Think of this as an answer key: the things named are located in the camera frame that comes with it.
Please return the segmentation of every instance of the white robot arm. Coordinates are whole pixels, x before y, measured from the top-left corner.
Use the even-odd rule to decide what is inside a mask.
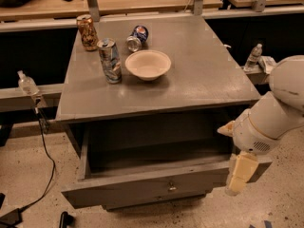
[[[252,108],[218,129],[233,137],[241,152],[232,155],[226,193],[237,195],[258,167],[257,156],[269,153],[290,130],[304,126],[304,55],[279,62],[270,88]]]

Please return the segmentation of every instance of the floor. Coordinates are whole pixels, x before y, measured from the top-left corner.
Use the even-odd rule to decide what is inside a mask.
[[[124,208],[113,212],[101,206],[73,209],[60,190],[76,181],[78,157],[65,132],[51,123],[45,135],[47,151],[56,161],[56,172],[47,195],[23,214],[17,227],[53,228],[68,211],[79,228],[274,228],[304,227],[304,128],[289,132],[270,153],[273,164],[258,182],[237,197],[216,188],[204,199],[192,198]],[[51,161],[43,148],[38,123],[19,123],[6,146],[0,148],[0,192],[6,195],[0,217],[38,199],[48,183]]]

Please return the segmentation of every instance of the drawer knob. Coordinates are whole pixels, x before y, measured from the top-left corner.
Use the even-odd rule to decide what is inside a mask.
[[[170,181],[168,191],[173,192],[173,191],[176,191],[176,190],[178,190],[178,188],[174,185],[174,183],[172,181]]]

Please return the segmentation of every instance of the can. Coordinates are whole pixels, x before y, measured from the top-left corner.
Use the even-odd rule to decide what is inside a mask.
[[[120,82],[122,80],[121,59],[115,41],[104,38],[97,43],[97,47],[106,80],[111,84]]]
[[[97,32],[94,28],[92,16],[90,14],[83,14],[77,17],[77,27],[82,37],[82,43],[85,50],[97,49]]]
[[[126,38],[126,44],[129,50],[135,52],[142,48],[149,36],[149,31],[145,26],[134,27],[130,36]]]

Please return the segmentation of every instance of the white bowl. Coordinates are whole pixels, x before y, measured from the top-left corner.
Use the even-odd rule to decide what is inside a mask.
[[[170,58],[156,50],[140,50],[125,60],[126,69],[145,81],[152,81],[166,73],[171,67]]]

